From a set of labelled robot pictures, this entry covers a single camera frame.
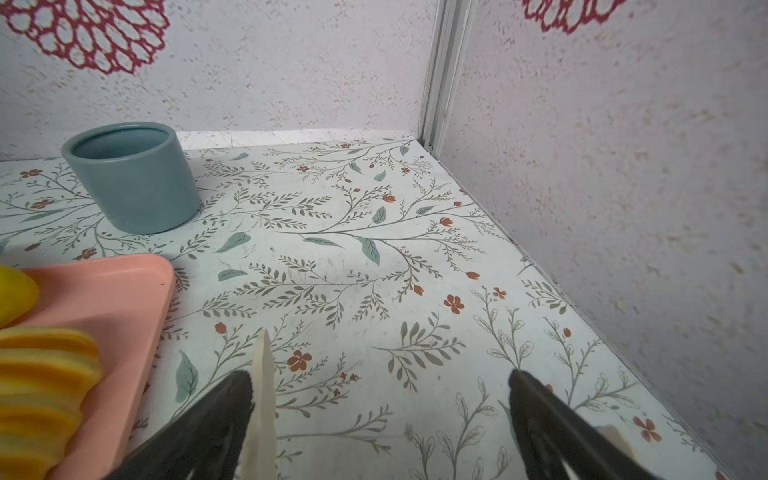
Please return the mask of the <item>steel tongs with cream tips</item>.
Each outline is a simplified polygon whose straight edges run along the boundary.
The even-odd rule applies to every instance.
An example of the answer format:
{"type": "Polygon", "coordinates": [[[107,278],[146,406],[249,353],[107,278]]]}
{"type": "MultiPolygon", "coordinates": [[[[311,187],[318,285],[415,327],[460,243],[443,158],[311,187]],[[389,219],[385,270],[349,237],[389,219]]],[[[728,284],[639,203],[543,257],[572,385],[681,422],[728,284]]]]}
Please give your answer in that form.
{"type": "MultiPolygon", "coordinates": [[[[266,334],[259,342],[266,342],[269,346],[269,339],[266,334]]],[[[280,440],[300,439],[300,438],[347,438],[359,443],[370,445],[376,452],[385,452],[391,454],[391,446],[382,444],[383,439],[377,436],[367,435],[366,433],[386,433],[388,417],[392,412],[388,405],[380,408],[379,412],[369,412],[367,419],[358,415],[355,423],[350,428],[339,432],[316,432],[310,434],[276,434],[276,400],[273,385],[274,366],[273,359],[267,347],[258,347],[264,350],[257,353],[252,362],[253,372],[251,378],[254,385],[254,398],[256,398],[255,410],[252,413],[251,424],[248,427],[246,443],[244,443],[240,463],[241,479],[279,479],[276,473],[275,462],[281,455],[276,453],[277,444],[280,440]]],[[[455,395],[455,413],[456,418],[461,419],[461,431],[453,437],[443,431],[435,431],[434,435],[421,435],[415,428],[413,422],[406,422],[401,435],[389,436],[390,439],[402,439],[407,445],[413,447],[414,452],[418,453],[418,468],[414,467],[408,470],[408,479],[530,479],[527,477],[525,465],[518,451],[514,435],[511,430],[509,418],[509,395],[506,403],[497,402],[498,406],[491,405],[491,395],[487,389],[484,380],[477,378],[477,388],[479,399],[477,405],[470,408],[462,392],[457,391],[455,395]],[[482,456],[476,458],[472,464],[471,477],[460,477],[462,470],[462,454],[468,448],[472,450],[477,445],[481,445],[486,438],[488,429],[482,422],[484,418],[493,421],[488,423],[490,430],[498,435],[492,438],[498,440],[494,445],[497,453],[495,475],[484,477],[485,463],[482,456]],[[506,446],[514,441],[517,457],[513,458],[511,450],[506,446]],[[438,458],[435,455],[441,453],[445,458],[445,465],[450,465],[450,472],[445,470],[447,466],[440,470],[430,473],[430,461],[438,458]]]]}

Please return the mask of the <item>long striped bread roll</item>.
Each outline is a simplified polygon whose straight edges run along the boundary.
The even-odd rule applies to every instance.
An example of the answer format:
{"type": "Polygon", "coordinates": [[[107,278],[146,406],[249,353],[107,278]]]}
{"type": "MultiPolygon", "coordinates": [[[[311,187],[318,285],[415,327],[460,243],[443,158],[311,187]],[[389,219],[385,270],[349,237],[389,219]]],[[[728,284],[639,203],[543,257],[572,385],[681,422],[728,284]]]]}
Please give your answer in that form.
{"type": "Polygon", "coordinates": [[[1,477],[44,479],[65,458],[103,379],[96,340],[58,327],[1,331],[1,477]]]}

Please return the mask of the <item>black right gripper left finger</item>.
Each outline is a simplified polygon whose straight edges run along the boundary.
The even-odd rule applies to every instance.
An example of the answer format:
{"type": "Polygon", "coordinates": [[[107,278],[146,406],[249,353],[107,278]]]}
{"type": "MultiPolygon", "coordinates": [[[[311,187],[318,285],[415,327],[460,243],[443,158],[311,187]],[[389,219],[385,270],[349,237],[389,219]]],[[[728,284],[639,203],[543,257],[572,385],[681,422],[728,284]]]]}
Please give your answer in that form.
{"type": "Polygon", "coordinates": [[[253,411],[250,375],[228,374],[131,452],[106,480],[230,480],[253,411]]]}

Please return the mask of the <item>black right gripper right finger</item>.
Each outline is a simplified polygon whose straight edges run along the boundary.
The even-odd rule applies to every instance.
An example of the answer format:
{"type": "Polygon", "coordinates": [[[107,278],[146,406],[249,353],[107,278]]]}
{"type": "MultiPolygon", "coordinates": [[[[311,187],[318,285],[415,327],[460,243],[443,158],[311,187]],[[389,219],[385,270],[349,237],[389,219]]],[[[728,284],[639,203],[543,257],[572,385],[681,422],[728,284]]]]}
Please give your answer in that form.
{"type": "Polygon", "coordinates": [[[509,377],[509,418],[530,479],[653,479],[613,425],[592,426],[530,373],[509,377]]]}

